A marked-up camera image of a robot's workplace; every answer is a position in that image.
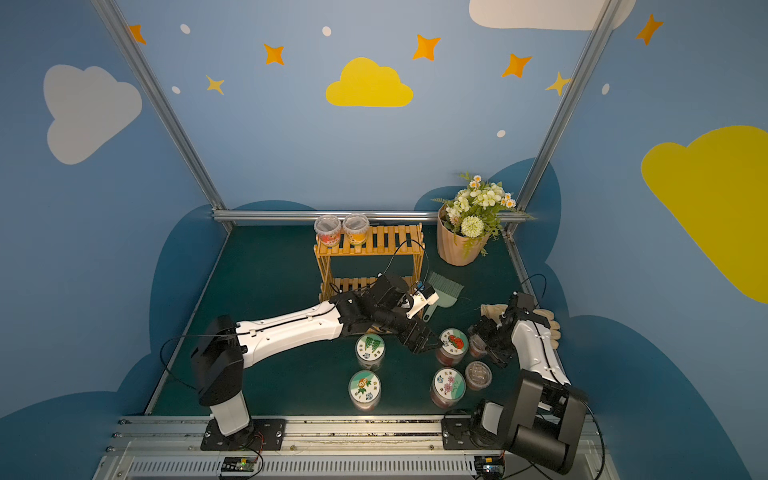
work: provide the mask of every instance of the floor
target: floor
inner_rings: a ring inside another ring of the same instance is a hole
[[[481,303],[506,303],[520,287],[504,240],[486,247],[488,256],[468,266],[442,261],[435,247],[435,226],[424,226],[430,271],[464,285],[461,297],[449,309],[438,308],[429,325],[436,333],[449,327],[466,332],[479,318]],[[234,321],[262,319],[305,309],[317,303],[320,275],[313,253],[311,226],[237,227],[231,234],[189,334],[204,333],[216,316],[229,313]],[[335,258],[336,276],[375,276],[388,257]],[[424,269],[428,266],[425,259]],[[410,274],[410,257],[398,257],[390,272]],[[429,398],[429,383],[440,367],[434,352],[413,355],[392,336],[384,336],[386,354],[378,374],[382,400],[375,414],[441,413]],[[360,370],[353,351],[356,337],[310,343],[282,352],[244,372],[243,394],[252,415],[355,415],[347,384]],[[186,339],[172,365],[173,373],[194,384],[190,353],[197,339]],[[463,373],[472,361],[459,364]],[[485,398],[501,404],[517,378],[517,366],[491,365],[493,382],[481,392],[468,390],[456,408],[472,409]],[[159,395],[153,415],[208,415],[196,393],[169,379]]]

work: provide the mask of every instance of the artificial flower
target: artificial flower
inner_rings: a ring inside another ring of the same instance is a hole
[[[475,217],[474,215],[462,220],[462,233],[465,237],[480,237],[484,227],[485,225],[482,223],[480,217]]]

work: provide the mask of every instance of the brush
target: brush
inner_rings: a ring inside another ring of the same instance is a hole
[[[448,308],[453,306],[453,304],[456,303],[456,300],[458,300],[458,296],[461,294],[462,289],[464,288],[463,285],[460,285],[453,280],[449,280],[443,275],[439,275],[435,272],[429,272],[429,275],[427,276],[427,283],[432,285],[432,288],[435,289],[439,298],[437,302],[430,305],[427,311],[424,313],[423,320],[425,322],[428,322],[429,319],[432,318],[432,314],[435,312],[437,307],[441,306],[442,308]]]

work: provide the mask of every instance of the painted cloud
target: painted cloud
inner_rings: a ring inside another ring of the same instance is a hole
[[[635,0],[623,0],[614,28],[627,19]],[[604,0],[470,0],[469,16],[488,28],[591,30]]]
[[[141,95],[108,71],[54,65],[43,81],[53,123],[48,147],[63,164],[79,164],[141,113]]]

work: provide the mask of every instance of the yellow star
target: yellow star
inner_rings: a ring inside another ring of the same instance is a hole
[[[545,90],[557,90],[558,91],[558,97],[563,96],[563,87],[565,84],[567,84],[569,81],[571,81],[570,78],[566,78],[563,80],[563,77],[560,76],[560,72],[558,72],[558,80],[549,86],[549,88],[545,88]]]
[[[210,85],[208,85],[208,90],[218,90],[220,94],[224,94],[224,92],[221,91],[221,84],[224,83],[224,80],[211,80],[210,77],[208,77],[208,81],[210,82]]]

